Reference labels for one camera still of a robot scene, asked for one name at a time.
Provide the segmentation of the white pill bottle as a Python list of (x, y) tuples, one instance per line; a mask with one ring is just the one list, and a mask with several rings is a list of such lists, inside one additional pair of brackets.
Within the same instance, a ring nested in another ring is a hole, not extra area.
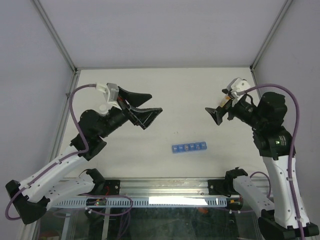
[(102, 116), (105, 116), (108, 114), (109, 110), (110, 110), (110, 107), (107, 106), (106, 104), (101, 104), (99, 107), (99, 113), (102, 115)]

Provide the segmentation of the blue weekly pill organizer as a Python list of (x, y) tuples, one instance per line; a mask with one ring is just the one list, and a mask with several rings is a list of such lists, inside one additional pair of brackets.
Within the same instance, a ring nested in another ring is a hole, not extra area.
[[(188, 151), (185, 150), (185, 145), (189, 146)], [(173, 154), (187, 153), (187, 152), (194, 152), (194, 151), (205, 151), (207, 148), (208, 148), (207, 143), (205, 141), (174, 144), (171, 146), (171, 150)]]

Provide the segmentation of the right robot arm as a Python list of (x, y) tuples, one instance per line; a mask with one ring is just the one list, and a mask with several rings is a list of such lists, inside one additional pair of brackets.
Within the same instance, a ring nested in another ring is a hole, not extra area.
[(213, 189), (224, 196), (239, 194), (258, 218), (258, 227), (266, 240), (295, 240), (318, 236), (319, 227), (310, 222), (300, 197), (295, 173), (293, 137), (283, 126), (287, 113), (285, 96), (275, 92), (263, 94), (258, 105), (247, 102), (245, 94), (238, 102), (230, 98), (223, 106), (207, 107), (217, 125), (228, 115), (249, 125), (253, 142), (268, 172), (273, 199), (270, 200), (252, 183), (247, 172), (236, 167), (225, 173)]

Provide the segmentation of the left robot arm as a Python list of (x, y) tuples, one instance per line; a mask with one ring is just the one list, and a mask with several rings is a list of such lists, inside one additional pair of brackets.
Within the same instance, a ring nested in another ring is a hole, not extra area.
[[(74, 96), (86, 88), (103, 93), (111, 108), (106, 113), (88, 109), (76, 119)], [(102, 193), (105, 179), (96, 168), (86, 170), (83, 177), (75, 180), (61, 180), (76, 167), (97, 156), (107, 145), (104, 139), (126, 122), (147, 129), (163, 112), (161, 107), (140, 107), (151, 98), (149, 93), (130, 92), (114, 83), (90, 83), (77, 87), (69, 95), (69, 111), (78, 134), (61, 155), (42, 169), (22, 181), (11, 180), (5, 185), (10, 198), (5, 217), (9, 221), (21, 220), (23, 224), (29, 225), (63, 200), (82, 194)]]

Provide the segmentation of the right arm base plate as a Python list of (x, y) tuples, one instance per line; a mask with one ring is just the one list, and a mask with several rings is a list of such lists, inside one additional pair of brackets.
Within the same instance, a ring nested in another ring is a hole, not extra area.
[(239, 195), (235, 189), (229, 185), (225, 179), (209, 179), (207, 181), (208, 185), (208, 194), (213, 195), (222, 195), (230, 198), (232, 195)]

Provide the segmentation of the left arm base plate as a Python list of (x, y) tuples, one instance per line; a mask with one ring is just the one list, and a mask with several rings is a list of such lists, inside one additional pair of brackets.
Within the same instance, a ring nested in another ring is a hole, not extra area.
[(96, 195), (103, 196), (116, 196), (120, 194), (121, 181), (119, 179), (105, 179), (101, 183), (97, 190), (95, 191)]

